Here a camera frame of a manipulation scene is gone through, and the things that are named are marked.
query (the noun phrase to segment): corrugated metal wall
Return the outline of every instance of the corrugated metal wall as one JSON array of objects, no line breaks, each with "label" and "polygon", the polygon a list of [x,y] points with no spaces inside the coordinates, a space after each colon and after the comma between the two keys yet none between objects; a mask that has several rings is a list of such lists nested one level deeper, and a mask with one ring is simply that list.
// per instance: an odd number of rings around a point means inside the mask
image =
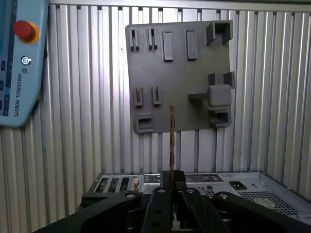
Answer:
[{"label": "corrugated metal wall", "polygon": [[50,6],[40,101],[24,127],[0,129],[1,233],[72,214],[99,172],[168,169],[169,134],[131,130],[124,28],[137,23],[233,20],[233,123],[177,133],[176,168],[263,170],[311,199],[310,6],[134,3]]}]

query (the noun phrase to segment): gray plastic panel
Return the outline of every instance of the gray plastic panel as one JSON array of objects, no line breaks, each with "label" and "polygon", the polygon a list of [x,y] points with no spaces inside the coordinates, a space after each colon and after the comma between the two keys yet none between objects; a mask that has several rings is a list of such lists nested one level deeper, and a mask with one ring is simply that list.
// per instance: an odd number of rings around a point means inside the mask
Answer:
[{"label": "gray plastic panel", "polygon": [[[230,105],[225,111],[211,110],[208,98],[204,98],[208,75],[223,77],[230,72],[227,42],[232,38],[231,21],[129,25],[125,34],[131,121],[136,133],[169,132],[170,105],[175,106],[176,131],[231,124],[231,116],[217,116],[230,114]],[[228,91],[230,99],[226,102],[231,103],[231,90]],[[190,101],[188,94],[203,98]],[[208,117],[211,111],[216,114],[212,124]],[[145,114],[151,118],[141,126],[140,119]]]}]

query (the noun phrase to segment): rectangular slot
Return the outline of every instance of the rectangular slot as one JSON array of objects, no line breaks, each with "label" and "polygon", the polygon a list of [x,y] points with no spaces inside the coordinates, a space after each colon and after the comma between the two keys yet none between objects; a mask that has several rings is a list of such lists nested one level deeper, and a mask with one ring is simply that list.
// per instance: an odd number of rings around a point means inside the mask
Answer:
[{"label": "rectangular slot", "polygon": [[187,41],[187,59],[188,61],[194,61],[195,59],[197,59],[195,31],[186,30],[186,41]]},{"label": "rectangular slot", "polygon": [[122,178],[122,182],[121,182],[121,186],[120,186],[120,192],[127,190],[129,180],[130,180],[130,178],[128,178],[128,177]]},{"label": "rectangular slot", "polygon": [[143,95],[142,95],[142,88],[134,88],[133,94],[134,94],[134,105],[135,107],[141,107],[143,105]]},{"label": "rectangular slot", "polygon": [[164,61],[173,61],[173,51],[172,51],[172,31],[163,32],[163,51],[164,51]]},{"label": "rectangular slot", "polygon": [[95,193],[103,193],[106,188],[107,182],[108,178],[102,178],[95,190]]},{"label": "rectangular slot", "polygon": [[134,51],[134,48],[136,48],[136,51],[138,51],[139,50],[139,43],[138,43],[137,29],[131,29],[129,37],[130,37],[130,49],[131,49],[131,51]]},{"label": "rectangular slot", "polygon": [[159,91],[159,87],[152,87],[152,97],[153,97],[153,103],[154,105],[160,105],[161,104],[161,93]]},{"label": "rectangular slot", "polygon": [[118,186],[118,182],[119,182],[119,178],[113,178],[112,181],[111,181],[111,184],[108,188],[108,191],[107,193],[114,193],[117,189],[117,186]]},{"label": "rectangular slot", "polygon": [[152,28],[148,29],[148,47],[149,50],[152,50],[152,48],[154,48],[154,50],[157,50],[157,36],[155,30]]},{"label": "rectangular slot", "polygon": [[1,71],[4,71],[5,70],[5,61],[2,61],[1,62]]},{"label": "rectangular slot", "polygon": [[233,38],[232,22],[211,22],[206,27],[206,45],[210,45],[216,39],[216,34],[222,35],[222,44],[225,45]]},{"label": "rectangular slot", "polygon": [[152,133],[152,117],[150,113],[139,114],[136,117],[136,133]]}]

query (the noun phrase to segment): gray bracket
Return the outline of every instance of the gray bracket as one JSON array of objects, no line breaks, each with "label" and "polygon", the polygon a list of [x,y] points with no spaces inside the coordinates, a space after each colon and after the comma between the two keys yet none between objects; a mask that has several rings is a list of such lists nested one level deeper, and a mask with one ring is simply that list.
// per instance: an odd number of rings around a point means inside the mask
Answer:
[{"label": "gray bracket", "polygon": [[216,128],[228,127],[231,125],[232,88],[234,88],[234,72],[224,75],[212,73],[208,75],[207,92],[189,94],[188,99],[193,104],[207,100],[210,124]]},{"label": "gray bracket", "polygon": [[136,133],[169,132],[170,105],[176,131],[230,124],[232,21],[128,25],[125,35]]}]

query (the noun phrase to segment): gray mounting board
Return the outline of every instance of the gray mounting board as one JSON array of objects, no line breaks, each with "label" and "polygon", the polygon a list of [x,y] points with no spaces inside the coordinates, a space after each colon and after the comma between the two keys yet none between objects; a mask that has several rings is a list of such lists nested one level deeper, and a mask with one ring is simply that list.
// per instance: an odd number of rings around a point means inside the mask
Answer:
[{"label": "gray mounting board", "polygon": [[[228,45],[233,37],[231,21],[129,25],[125,33],[131,122],[136,133],[169,132],[170,105],[175,107],[176,131],[230,125],[234,87]],[[212,90],[209,98],[208,87],[215,84],[208,84],[208,76],[213,74],[224,76],[218,84],[229,84],[230,90]],[[231,81],[226,83],[228,74]],[[219,101],[221,109],[212,107],[213,120],[209,119],[208,100],[217,105],[219,96],[226,99]]]},{"label": "gray mounting board", "polygon": [[[106,186],[101,189],[103,193],[109,192],[114,179],[119,181],[115,184],[117,188],[113,188],[115,193],[120,191],[124,179],[127,179],[127,190],[151,194],[154,188],[160,187],[159,174],[103,175],[93,192],[97,192],[100,183],[105,179]],[[245,188],[236,190],[231,182],[241,182]],[[218,192],[230,192],[311,225],[310,201],[262,172],[186,174],[186,183],[188,188],[198,189],[201,195],[212,198]]]}]

